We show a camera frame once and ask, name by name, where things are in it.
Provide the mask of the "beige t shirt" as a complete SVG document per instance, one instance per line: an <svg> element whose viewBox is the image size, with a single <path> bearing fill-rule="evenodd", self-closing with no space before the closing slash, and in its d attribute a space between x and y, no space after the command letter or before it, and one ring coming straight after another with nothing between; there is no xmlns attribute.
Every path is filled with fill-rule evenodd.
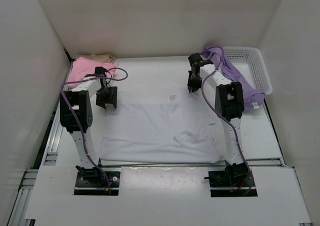
<svg viewBox="0 0 320 226"><path fill-rule="evenodd" d="M111 54L101 54L101 55L83 55L78 54L76 56L76 60L79 58L85 58L93 61L97 61L100 63L114 63L116 61L116 58L112 56Z"/></svg>

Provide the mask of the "pink t shirt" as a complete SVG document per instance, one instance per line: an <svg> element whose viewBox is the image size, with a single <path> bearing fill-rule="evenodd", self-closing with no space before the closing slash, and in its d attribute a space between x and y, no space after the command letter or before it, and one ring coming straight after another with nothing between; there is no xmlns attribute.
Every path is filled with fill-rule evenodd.
<svg viewBox="0 0 320 226"><path fill-rule="evenodd" d="M69 74L67 82L75 82L84 80L86 75L94 74L96 67L103 67L108 70L113 76L116 72L116 65L113 63L103 63L91 60L85 57L80 57L73 62L71 73Z"/></svg>

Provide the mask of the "white t shirt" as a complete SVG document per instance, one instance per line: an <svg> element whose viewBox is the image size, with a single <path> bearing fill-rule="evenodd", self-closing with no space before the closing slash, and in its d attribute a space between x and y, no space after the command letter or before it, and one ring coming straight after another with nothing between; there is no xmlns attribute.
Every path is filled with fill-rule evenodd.
<svg viewBox="0 0 320 226"><path fill-rule="evenodd" d="M217 121L194 93L178 92L169 103L122 103L109 109L102 160L135 163L216 163Z"/></svg>

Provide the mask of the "lavender t shirt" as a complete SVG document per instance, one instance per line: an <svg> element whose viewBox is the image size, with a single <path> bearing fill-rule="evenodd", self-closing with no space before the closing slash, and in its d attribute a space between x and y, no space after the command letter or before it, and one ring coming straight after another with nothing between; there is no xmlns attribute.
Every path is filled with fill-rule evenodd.
<svg viewBox="0 0 320 226"><path fill-rule="evenodd" d="M225 54L225 50L217 45L207 45L201 53L206 59L209 59L220 70L221 74L232 82L240 82L243 91L244 111L258 109L264 99L263 90L254 89L245 79L242 73L232 64Z"/></svg>

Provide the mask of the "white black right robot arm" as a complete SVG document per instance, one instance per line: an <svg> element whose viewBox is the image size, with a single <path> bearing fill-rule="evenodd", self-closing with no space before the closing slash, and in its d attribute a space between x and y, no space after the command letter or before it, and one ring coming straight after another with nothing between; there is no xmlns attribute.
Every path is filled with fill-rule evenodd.
<svg viewBox="0 0 320 226"><path fill-rule="evenodd" d="M241 147L240 127L244 111L242 85L227 79L212 66L205 66L203 63L191 64L187 81L189 92L201 90L204 93L203 80L215 90L214 106L211 105L210 108L220 118L225 136L226 167L216 181L227 186L236 186L248 175L248 166Z"/></svg>

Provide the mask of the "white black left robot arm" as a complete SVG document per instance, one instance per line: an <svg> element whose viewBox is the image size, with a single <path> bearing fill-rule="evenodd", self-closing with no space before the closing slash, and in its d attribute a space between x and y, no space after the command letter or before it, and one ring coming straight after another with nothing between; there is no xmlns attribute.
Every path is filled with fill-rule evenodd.
<svg viewBox="0 0 320 226"><path fill-rule="evenodd" d="M83 180L98 187L110 187L110 178L102 169L95 149L91 126L94 122L91 97L96 95L97 107L117 106L118 88L111 86L112 78L102 74L88 74L82 80L69 81L60 87L60 124L70 134L80 158L76 166Z"/></svg>

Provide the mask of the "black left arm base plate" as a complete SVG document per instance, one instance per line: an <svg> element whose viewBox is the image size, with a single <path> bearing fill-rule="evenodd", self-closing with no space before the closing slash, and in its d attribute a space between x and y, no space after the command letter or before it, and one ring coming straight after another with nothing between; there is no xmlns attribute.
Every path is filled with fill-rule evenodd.
<svg viewBox="0 0 320 226"><path fill-rule="evenodd" d="M77 176L73 194L77 196L118 196L121 171L111 170L102 173L96 167L77 166Z"/></svg>

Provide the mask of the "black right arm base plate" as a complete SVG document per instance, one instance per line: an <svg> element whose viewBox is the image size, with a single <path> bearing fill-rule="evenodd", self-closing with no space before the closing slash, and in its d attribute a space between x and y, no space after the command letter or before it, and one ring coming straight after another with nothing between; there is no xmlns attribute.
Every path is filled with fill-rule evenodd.
<svg viewBox="0 0 320 226"><path fill-rule="evenodd" d="M212 198L257 197L255 182L250 174L231 179L224 171L209 171L203 178L209 182Z"/></svg>

